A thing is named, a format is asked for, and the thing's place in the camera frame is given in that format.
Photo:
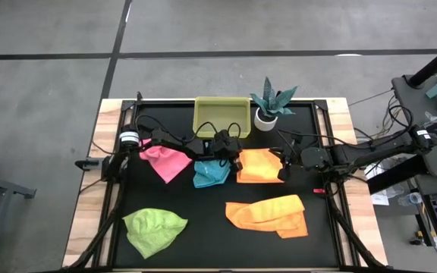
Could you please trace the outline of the potted plant in white pot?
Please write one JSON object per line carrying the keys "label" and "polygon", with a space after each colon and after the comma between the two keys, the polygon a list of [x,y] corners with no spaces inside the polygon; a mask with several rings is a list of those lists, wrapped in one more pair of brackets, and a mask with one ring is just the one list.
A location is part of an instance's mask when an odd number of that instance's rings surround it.
{"label": "potted plant in white pot", "polygon": [[293,115],[294,113],[287,107],[297,91],[298,86],[285,91],[274,91],[272,83],[268,77],[263,84],[263,94],[259,97],[251,93],[251,99],[256,104],[257,109],[254,116],[254,126],[261,131],[272,130],[280,117]]}

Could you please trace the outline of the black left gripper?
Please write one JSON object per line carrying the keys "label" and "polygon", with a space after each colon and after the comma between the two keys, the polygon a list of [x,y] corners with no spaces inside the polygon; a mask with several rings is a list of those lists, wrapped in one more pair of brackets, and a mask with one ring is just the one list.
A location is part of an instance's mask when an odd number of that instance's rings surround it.
{"label": "black left gripper", "polygon": [[232,162],[232,171],[237,173],[243,169],[239,153],[242,147],[237,137],[231,136],[227,130],[220,130],[215,134],[211,151],[216,159],[234,159]]}

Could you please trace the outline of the orange microfiber towel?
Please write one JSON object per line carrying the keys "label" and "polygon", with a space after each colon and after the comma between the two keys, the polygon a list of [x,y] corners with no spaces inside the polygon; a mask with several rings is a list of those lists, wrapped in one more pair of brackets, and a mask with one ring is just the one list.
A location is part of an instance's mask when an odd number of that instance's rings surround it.
{"label": "orange microfiber towel", "polygon": [[306,237],[305,208],[298,195],[254,203],[225,203],[225,216],[237,228],[276,232],[281,239]]}
{"label": "orange microfiber towel", "polygon": [[242,169],[237,173],[241,184],[282,183],[278,173],[282,168],[280,158],[268,149],[245,149],[240,153]]}

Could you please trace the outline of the green microfiber towel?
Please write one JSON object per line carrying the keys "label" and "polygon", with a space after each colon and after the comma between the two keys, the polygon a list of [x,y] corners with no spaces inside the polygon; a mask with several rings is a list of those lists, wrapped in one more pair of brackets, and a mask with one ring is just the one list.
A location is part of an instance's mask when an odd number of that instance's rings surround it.
{"label": "green microfiber towel", "polygon": [[127,239],[144,259],[169,247],[188,220],[163,209],[140,209],[122,218]]}

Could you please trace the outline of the black pole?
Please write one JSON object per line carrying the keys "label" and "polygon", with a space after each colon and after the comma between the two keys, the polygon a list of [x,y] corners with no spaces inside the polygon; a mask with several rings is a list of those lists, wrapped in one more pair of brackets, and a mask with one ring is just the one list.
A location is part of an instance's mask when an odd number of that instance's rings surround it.
{"label": "black pole", "polygon": [[409,77],[407,79],[407,84],[413,88],[417,88],[435,73],[437,73],[437,56],[426,66],[417,71],[412,77]]}

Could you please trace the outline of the clear plastic bottle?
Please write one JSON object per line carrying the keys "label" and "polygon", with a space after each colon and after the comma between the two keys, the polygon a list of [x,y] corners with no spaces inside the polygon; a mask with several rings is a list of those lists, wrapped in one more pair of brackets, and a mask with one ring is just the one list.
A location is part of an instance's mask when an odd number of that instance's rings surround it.
{"label": "clear plastic bottle", "polygon": [[413,206],[423,202],[422,195],[418,192],[412,192],[405,196],[401,196],[398,199],[398,205],[400,206]]}

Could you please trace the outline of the black aluminium table frame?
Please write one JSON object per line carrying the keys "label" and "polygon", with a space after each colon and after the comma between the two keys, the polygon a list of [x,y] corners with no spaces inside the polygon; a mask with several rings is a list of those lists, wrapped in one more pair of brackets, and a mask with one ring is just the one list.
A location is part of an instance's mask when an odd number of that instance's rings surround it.
{"label": "black aluminium table frame", "polygon": [[[316,108],[316,113],[320,118],[321,132],[326,133],[331,129],[335,137],[349,143],[356,141],[345,98],[293,98],[292,101],[325,103],[328,108],[327,112]],[[100,159],[106,156],[102,150],[98,149],[99,146],[103,149],[115,147],[115,139],[118,138],[120,126],[130,122],[131,113],[126,107],[132,102],[133,99],[102,100],[88,155],[90,158]],[[100,172],[99,169],[91,169],[83,173],[81,186],[87,189],[77,198],[62,262],[64,268],[78,260],[96,236],[105,218],[115,207],[120,186],[98,181]],[[337,206],[350,217],[352,228],[366,248],[377,260],[386,265],[388,261],[368,186],[360,180],[351,178],[345,182],[342,196],[336,196],[335,201]]]}

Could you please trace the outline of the blue microfiber towel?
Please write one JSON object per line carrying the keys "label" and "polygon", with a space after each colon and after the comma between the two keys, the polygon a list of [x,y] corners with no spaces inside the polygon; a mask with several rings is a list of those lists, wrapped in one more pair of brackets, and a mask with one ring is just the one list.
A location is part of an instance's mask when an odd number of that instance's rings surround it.
{"label": "blue microfiber towel", "polygon": [[223,184],[231,171],[230,166],[230,162],[221,160],[195,162],[193,185],[204,188]]}

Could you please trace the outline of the pink microfiber towel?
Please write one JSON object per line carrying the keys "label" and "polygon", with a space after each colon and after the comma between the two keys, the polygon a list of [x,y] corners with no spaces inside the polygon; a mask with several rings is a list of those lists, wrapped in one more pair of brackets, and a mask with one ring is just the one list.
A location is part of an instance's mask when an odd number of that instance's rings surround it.
{"label": "pink microfiber towel", "polygon": [[166,184],[169,184],[192,162],[184,153],[163,146],[148,148],[140,153],[140,158],[148,161]]}

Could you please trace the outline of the small yellow black tool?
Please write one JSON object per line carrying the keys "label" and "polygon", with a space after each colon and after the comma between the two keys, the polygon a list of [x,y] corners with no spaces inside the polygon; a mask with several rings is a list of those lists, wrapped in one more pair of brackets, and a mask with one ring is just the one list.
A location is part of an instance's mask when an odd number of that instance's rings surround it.
{"label": "small yellow black tool", "polygon": [[425,243],[422,231],[416,231],[414,233],[413,239],[410,240],[409,244],[414,246],[423,246]]}

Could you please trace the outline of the black table mat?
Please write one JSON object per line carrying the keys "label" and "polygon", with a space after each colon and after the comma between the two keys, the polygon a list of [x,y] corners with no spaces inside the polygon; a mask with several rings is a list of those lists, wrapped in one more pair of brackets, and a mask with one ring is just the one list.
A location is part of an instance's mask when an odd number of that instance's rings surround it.
{"label": "black table mat", "polygon": [[[314,171],[294,166],[282,184],[239,184],[233,175],[222,185],[197,189],[188,165],[165,183],[149,162],[130,157],[125,171],[121,217],[140,209],[164,209],[187,219],[185,229],[171,245],[144,259],[118,225],[115,268],[335,268],[336,245],[327,202],[314,194],[323,186]],[[305,207],[308,235],[282,239],[276,232],[235,227],[225,216],[227,202],[253,203],[297,195]]]}

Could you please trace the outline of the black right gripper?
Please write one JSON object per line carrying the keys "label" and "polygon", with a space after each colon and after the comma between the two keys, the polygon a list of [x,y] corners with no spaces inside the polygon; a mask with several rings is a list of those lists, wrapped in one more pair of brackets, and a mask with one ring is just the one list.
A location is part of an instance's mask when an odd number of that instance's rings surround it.
{"label": "black right gripper", "polygon": [[291,140],[286,142],[286,147],[272,147],[269,149],[272,153],[281,153],[281,163],[283,168],[278,172],[278,179],[282,181],[287,181],[291,176],[290,167],[292,165],[298,165],[300,162],[300,154],[302,148],[296,140]]}

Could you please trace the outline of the yellow-green plastic bin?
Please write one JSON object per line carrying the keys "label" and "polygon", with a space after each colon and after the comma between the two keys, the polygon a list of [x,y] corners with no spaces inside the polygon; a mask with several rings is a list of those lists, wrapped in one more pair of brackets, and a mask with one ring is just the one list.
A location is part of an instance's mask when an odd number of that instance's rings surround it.
{"label": "yellow-green plastic bin", "polygon": [[201,96],[195,98],[193,110],[193,132],[198,137],[213,138],[215,131],[227,130],[237,123],[241,128],[240,138],[247,138],[251,131],[250,100],[247,97]]}

